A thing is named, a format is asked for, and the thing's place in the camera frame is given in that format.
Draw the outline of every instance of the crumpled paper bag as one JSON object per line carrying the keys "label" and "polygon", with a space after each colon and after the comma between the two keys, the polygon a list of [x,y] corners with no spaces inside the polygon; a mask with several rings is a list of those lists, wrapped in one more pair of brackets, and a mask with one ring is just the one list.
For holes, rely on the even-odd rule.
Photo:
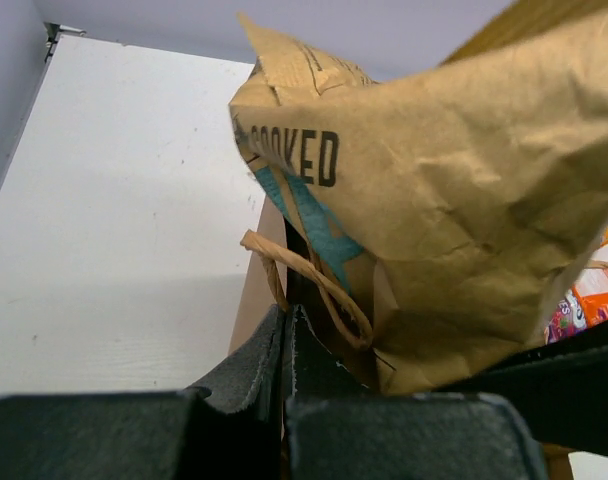
{"label": "crumpled paper bag", "polygon": [[608,223],[608,9],[553,20],[385,84],[242,20],[240,153],[372,319],[383,393],[541,343]]}

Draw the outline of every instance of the white panel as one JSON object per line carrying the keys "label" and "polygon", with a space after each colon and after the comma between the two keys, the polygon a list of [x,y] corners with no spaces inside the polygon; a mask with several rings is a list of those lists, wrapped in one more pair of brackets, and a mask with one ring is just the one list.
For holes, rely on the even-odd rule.
{"label": "white panel", "polygon": [[577,452],[572,453],[570,458],[574,480],[608,480],[608,457]]}
{"label": "white panel", "polygon": [[382,77],[434,66],[509,0],[36,0],[44,18],[114,42],[254,62],[235,14]]}
{"label": "white panel", "polygon": [[0,0],[0,184],[45,69],[46,30],[30,0]]}
{"label": "white panel", "polygon": [[251,66],[64,36],[0,192],[0,393],[182,388],[227,352],[264,195]]}

